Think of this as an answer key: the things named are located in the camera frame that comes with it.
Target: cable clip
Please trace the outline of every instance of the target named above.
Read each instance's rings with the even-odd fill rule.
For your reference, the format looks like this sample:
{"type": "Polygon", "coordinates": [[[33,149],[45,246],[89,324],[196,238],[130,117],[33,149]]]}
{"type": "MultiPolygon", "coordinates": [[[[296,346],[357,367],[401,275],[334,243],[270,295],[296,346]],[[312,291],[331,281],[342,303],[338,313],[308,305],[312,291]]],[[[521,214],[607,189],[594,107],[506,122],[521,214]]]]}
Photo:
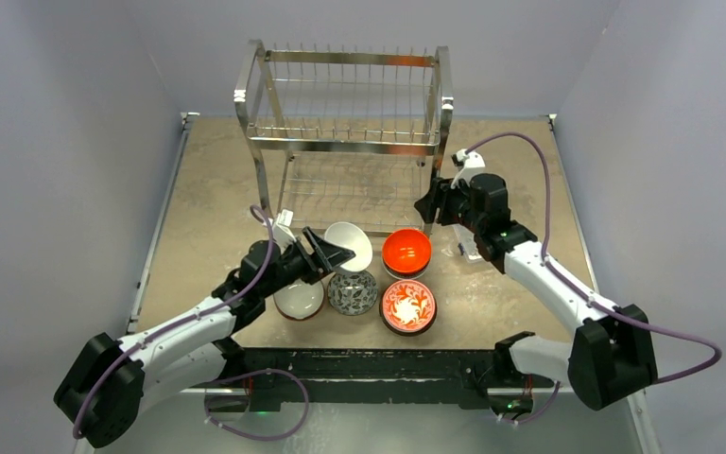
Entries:
{"type": "Polygon", "coordinates": [[[144,331],[144,336],[138,340],[138,345],[140,346],[141,350],[146,350],[146,347],[148,346],[148,331],[144,331]]]}

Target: gray patterned bowl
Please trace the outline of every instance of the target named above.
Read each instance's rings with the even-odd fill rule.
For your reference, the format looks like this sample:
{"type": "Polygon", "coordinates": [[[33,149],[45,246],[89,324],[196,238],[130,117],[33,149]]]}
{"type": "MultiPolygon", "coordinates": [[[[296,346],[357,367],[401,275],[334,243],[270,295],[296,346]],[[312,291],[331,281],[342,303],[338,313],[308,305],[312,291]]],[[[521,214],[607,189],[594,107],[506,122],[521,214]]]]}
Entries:
{"type": "Polygon", "coordinates": [[[368,271],[336,273],[327,285],[330,306],[343,315],[360,315],[374,307],[378,300],[377,281],[368,271]]]}

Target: red bowl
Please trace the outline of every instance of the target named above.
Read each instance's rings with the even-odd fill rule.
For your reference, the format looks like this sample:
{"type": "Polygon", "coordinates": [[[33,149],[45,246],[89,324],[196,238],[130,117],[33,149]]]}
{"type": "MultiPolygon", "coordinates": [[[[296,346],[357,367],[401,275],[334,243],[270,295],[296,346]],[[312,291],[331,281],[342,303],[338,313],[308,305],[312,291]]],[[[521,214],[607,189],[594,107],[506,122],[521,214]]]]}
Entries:
{"type": "Polygon", "coordinates": [[[383,243],[383,262],[402,276],[416,274],[427,268],[432,254],[430,238],[416,229],[397,230],[383,243]]]}

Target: bowl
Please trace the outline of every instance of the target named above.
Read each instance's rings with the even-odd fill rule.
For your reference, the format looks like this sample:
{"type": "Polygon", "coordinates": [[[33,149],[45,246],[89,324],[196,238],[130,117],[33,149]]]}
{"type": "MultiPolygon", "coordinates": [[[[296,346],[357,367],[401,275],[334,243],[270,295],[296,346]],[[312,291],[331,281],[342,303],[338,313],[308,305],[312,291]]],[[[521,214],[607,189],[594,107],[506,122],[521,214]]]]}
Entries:
{"type": "Polygon", "coordinates": [[[302,321],[319,313],[324,296],[321,282],[311,285],[298,281],[274,293],[274,305],[283,317],[302,321]]]}
{"type": "Polygon", "coordinates": [[[401,336],[417,336],[430,329],[438,316],[433,292],[418,281],[396,281],[380,304],[386,326],[401,336]]]}
{"type": "Polygon", "coordinates": [[[368,271],[336,274],[327,284],[330,306],[343,315],[360,315],[377,304],[379,288],[368,271]]]}
{"type": "Polygon", "coordinates": [[[432,254],[430,238],[416,229],[397,230],[383,243],[383,264],[388,274],[396,279],[421,276],[432,254]]]}
{"type": "Polygon", "coordinates": [[[372,262],[372,242],[360,227],[350,222],[336,222],[327,227],[324,239],[342,248],[354,251],[354,258],[337,267],[334,271],[351,273],[361,272],[372,262]]]}

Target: dish rack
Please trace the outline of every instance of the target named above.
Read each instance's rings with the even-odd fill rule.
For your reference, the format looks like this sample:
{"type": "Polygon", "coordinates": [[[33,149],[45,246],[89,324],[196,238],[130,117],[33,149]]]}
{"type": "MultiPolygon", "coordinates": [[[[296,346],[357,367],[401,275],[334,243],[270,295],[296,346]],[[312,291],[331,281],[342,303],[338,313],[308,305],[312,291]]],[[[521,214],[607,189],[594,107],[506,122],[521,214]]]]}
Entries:
{"type": "Polygon", "coordinates": [[[276,47],[249,41],[234,91],[262,208],[273,217],[262,150],[282,150],[276,212],[293,211],[292,227],[346,220],[372,236],[406,227],[429,235],[413,203],[441,172],[449,49],[276,47]]]}

